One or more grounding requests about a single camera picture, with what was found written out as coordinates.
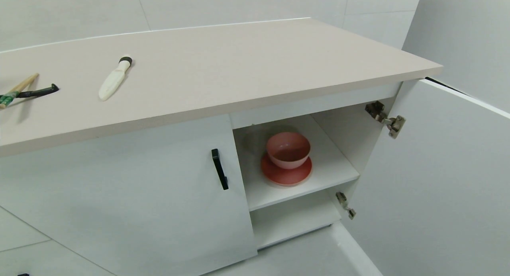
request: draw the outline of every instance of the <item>bowl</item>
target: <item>bowl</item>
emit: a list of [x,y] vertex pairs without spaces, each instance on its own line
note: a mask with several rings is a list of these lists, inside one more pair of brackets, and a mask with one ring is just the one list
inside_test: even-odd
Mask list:
[[266,143],[271,162],[284,169],[300,167],[310,154],[310,142],[299,133],[279,133]]

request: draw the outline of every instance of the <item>countertop edge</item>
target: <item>countertop edge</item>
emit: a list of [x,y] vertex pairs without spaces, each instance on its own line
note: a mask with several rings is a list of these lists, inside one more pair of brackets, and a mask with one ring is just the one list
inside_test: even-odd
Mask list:
[[406,80],[424,78],[426,76],[434,76],[440,74],[442,70],[443,66],[439,65],[437,67],[407,72],[393,76],[385,76],[382,78],[361,80],[357,82],[339,84],[335,86],[298,91],[282,95],[268,96],[265,98],[245,100],[241,102],[224,104],[215,107],[201,108],[192,111],[183,111],[174,114],[155,116],[128,122],[115,123],[111,125],[104,125],[101,127],[92,127],[89,129],[82,129],[80,131],[70,131],[62,134],[47,136],[38,139],[31,139],[6,145],[2,145],[0,143],[0,158],[23,153],[29,153],[31,151],[38,151],[50,147],[57,147],[64,144],[86,141],[94,138],[129,133],[130,131],[138,131],[141,129],[161,127],[164,125],[171,125],[174,123],[184,121],[207,118],[216,115],[229,114],[233,112],[250,110],[260,107],[272,106],[286,102],[295,102],[299,100],[305,100],[307,98],[316,98],[332,93],[341,93],[354,91],[358,89],[365,89],[391,82],[402,82]]

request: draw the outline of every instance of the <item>saucer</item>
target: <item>saucer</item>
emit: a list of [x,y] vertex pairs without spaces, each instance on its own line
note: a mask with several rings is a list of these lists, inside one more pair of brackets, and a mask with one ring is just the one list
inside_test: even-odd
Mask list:
[[277,185],[293,186],[305,181],[312,173],[312,160],[308,158],[304,164],[294,169],[284,169],[275,165],[267,153],[262,157],[260,167],[268,180]]

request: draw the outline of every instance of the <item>cabinet handle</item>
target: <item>cabinet handle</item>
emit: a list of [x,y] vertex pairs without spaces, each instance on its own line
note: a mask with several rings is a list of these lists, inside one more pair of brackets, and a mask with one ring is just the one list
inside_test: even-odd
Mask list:
[[213,149],[211,151],[213,155],[214,166],[216,167],[216,171],[218,172],[218,177],[220,178],[220,182],[222,183],[222,187],[224,190],[228,189],[228,183],[226,181],[225,173],[223,172],[222,162],[220,162],[220,154],[218,149]]

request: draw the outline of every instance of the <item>wooden chopsticks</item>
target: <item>wooden chopsticks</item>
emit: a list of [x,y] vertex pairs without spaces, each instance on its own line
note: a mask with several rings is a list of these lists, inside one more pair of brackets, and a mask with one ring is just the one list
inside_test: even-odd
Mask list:
[[23,82],[16,85],[9,92],[3,95],[0,98],[0,109],[5,109],[11,102],[16,98],[20,92],[22,92],[27,86],[29,86],[33,81],[39,76],[39,73],[35,73],[32,76],[26,78]]

